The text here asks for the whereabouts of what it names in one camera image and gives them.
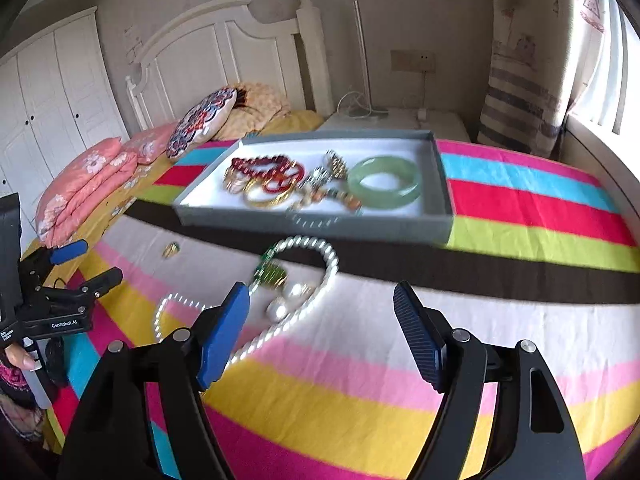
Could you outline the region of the left hand in knit glove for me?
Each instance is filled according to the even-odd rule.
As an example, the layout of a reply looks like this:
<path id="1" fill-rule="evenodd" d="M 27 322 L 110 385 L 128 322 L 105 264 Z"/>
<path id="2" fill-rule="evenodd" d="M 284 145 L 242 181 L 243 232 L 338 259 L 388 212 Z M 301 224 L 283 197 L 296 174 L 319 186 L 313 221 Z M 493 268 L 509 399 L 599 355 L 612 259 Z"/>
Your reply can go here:
<path id="1" fill-rule="evenodd" d="M 1 350 L 1 415 L 28 442 L 42 440 L 42 411 L 24 375 L 34 367 L 35 361 L 18 344 Z"/>

